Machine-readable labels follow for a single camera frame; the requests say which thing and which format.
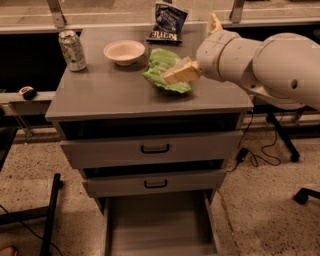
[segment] terrazzo floor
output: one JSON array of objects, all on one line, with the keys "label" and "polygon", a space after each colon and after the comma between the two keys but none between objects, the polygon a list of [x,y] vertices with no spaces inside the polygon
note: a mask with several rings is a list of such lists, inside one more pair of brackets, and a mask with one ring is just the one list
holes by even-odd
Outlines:
[{"label": "terrazzo floor", "polygon": [[[54,173],[64,183],[59,191],[52,242],[64,256],[97,256],[101,253],[103,216],[82,187],[82,178],[68,164],[53,129],[35,130],[29,144],[19,132],[0,172],[0,204],[8,211],[48,204]],[[261,147],[272,144],[276,133],[249,129],[242,146],[263,156]],[[320,255],[320,200],[299,205],[294,194],[307,187],[320,191],[320,138],[293,138],[300,161],[292,163],[281,139],[266,151],[281,160],[272,166],[251,153],[229,172],[211,204],[223,255]],[[275,159],[267,158],[277,164]],[[235,161],[230,159],[227,170]],[[42,235],[44,219],[27,221]],[[0,248],[14,245],[19,256],[39,255],[41,240],[19,223],[0,226]],[[52,256],[59,255],[51,248]]]}]

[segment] soda can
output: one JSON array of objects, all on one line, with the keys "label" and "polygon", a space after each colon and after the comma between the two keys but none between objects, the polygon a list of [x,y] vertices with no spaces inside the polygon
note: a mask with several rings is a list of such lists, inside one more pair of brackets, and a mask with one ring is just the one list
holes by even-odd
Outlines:
[{"label": "soda can", "polygon": [[79,71],[87,66],[79,36],[73,30],[59,33],[62,55],[71,71]]}]

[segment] ceramic bowl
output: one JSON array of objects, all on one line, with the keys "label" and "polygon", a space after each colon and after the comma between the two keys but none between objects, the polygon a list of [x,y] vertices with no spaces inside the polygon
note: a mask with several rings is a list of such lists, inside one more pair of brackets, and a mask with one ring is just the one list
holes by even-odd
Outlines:
[{"label": "ceramic bowl", "polygon": [[120,40],[108,44],[103,52],[108,59],[116,64],[129,66],[134,64],[145,53],[145,47],[137,41]]}]

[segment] black cable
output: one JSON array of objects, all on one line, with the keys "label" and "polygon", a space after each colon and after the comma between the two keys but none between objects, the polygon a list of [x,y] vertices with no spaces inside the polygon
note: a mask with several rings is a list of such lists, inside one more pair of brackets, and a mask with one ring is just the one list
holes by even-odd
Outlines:
[{"label": "black cable", "polygon": [[[2,210],[4,210],[5,213],[7,213],[7,214],[10,213],[10,212],[9,212],[6,208],[4,208],[1,204],[0,204],[0,208],[1,208]],[[24,223],[23,221],[18,221],[18,222],[20,222],[24,227],[26,227],[26,228],[31,232],[31,234],[33,234],[35,237],[43,240],[43,237],[37,235],[37,234],[30,228],[30,226],[28,226],[26,223]],[[60,254],[60,256],[63,256],[63,254],[62,254],[62,252],[60,251],[60,249],[58,248],[58,246],[56,246],[56,245],[55,245],[54,243],[52,243],[52,242],[50,242],[50,245],[51,245],[52,247],[54,247],[54,248],[58,251],[58,253]]]},{"label": "black cable", "polygon": [[241,139],[240,139],[240,141],[239,141],[239,144],[238,144],[238,148],[240,147],[241,142],[242,142],[244,136],[246,135],[246,133],[248,132],[248,130],[249,130],[252,122],[253,122],[253,110],[251,111],[251,120],[250,120],[249,124],[247,125],[247,128],[246,128],[246,129],[244,130],[244,132],[243,132],[243,135],[242,135],[242,137],[241,137]]},{"label": "black cable", "polygon": [[[284,113],[282,113],[282,116],[281,116],[281,118],[280,118],[280,120],[279,120],[279,123],[281,122],[283,116],[284,116]],[[242,142],[245,134],[246,134],[247,131],[249,130],[252,122],[253,122],[253,111],[251,112],[251,120],[250,120],[247,128],[245,129],[245,131],[244,131],[244,133],[243,133],[243,135],[242,135],[242,138],[241,138],[241,140],[240,140],[240,142],[239,142],[238,148],[239,148],[239,146],[241,145],[241,142]],[[259,166],[258,159],[261,159],[261,160],[263,160],[264,162],[266,162],[267,164],[272,165],[272,166],[278,166],[278,165],[280,165],[280,164],[281,164],[281,160],[280,160],[278,157],[272,156],[272,155],[268,154],[268,153],[265,151],[266,148],[273,147],[273,146],[276,144],[277,140],[278,140],[278,136],[277,136],[277,131],[276,131],[276,129],[275,129],[275,140],[274,140],[274,142],[271,143],[271,144],[269,144],[269,145],[265,145],[265,146],[263,146],[263,147],[260,149],[261,152],[262,152],[265,156],[267,156],[267,157],[269,157],[269,158],[272,158],[272,159],[275,159],[275,160],[277,161],[277,163],[274,164],[274,163],[268,161],[267,159],[265,159],[265,158],[263,158],[263,157],[261,157],[261,156],[259,156],[259,155],[257,155],[257,154],[254,154],[251,150],[249,150],[249,149],[247,149],[247,148],[241,148],[240,151],[238,152],[237,157],[236,157],[236,165],[234,166],[234,168],[233,168],[231,171],[227,171],[227,172],[229,172],[229,173],[230,173],[230,172],[234,172],[234,171],[237,169],[238,165],[244,161],[244,159],[245,159],[245,157],[247,156],[247,153],[248,153],[248,152],[251,154],[251,156],[250,156],[250,162],[251,162],[251,164],[252,164],[254,167],[258,167],[258,166]]]},{"label": "black cable", "polygon": [[[240,147],[241,142],[242,142],[244,136],[246,135],[247,131],[249,130],[252,122],[253,122],[253,111],[251,111],[251,120],[243,132],[243,135],[242,135],[242,137],[239,141],[239,144],[238,144],[238,148]],[[245,148],[240,149],[240,151],[238,152],[238,155],[236,157],[236,160],[237,160],[236,165],[233,167],[233,169],[231,171],[227,171],[227,172],[234,172],[237,169],[238,165],[244,161],[244,158],[246,157],[246,155],[248,153],[248,150],[246,152],[244,152],[245,150],[246,150]]]},{"label": "black cable", "polygon": [[[283,116],[284,116],[284,113],[282,112],[282,116],[281,116],[280,120],[278,121],[279,123],[281,122]],[[257,159],[261,159],[262,161],[264,161],[264,162],[266,162],[267,164],[272,165],[272,166],[278,166],[278,165],[281,164],[280,158],[278,158],[278,157],[276,157],[276,156],[272,156],[272,155],[268,154],[267,152],[265,152],[265,149],[266,149],[266,148],[273,147],[273,146],[277,143],[277,141],[278,141],[278,136],[277,136],[277,130],[276,130],[276,128],[274,129],[274,132],[275,132],[274,142],[271,143],[271,144],[269,144],[269,145],[263,146],[260,150],[261,150],[261,152],[262,152],[265,156],[267,156],[267,157],[269,157],[269,158],[272,158],[272,159],[275,159],[275,160],[277,161],[277,163],[275,163],[275,164],[274,164],[274,163],[271,163],[271,162],[268,161],[267,159],[265,159],[265,158],[263,158],[263,157],[261,157],[261,156],[259,156],[259,155],[257,155],[257,154],[254,154],[252,151],[249,150],[249,152],[250,152],[250,154],[251,154],[251,156],[250,156],[250,162],[251,162],[251,164],[252,164],[254,167],[258,167],[258,166],[259,166],[259,163],[258,163],[258,160],[257,160]]]}]

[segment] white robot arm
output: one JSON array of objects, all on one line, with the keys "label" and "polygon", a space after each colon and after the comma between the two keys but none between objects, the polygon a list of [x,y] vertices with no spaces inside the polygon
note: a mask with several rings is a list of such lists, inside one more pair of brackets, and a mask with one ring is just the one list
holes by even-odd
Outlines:
[{"label": "white robot arm", "polygon": [[307,37],[281,33],[261,42],[220,30],[200,45],[197,62],[205,77],[276,107],[320,110],[320,46]]}]

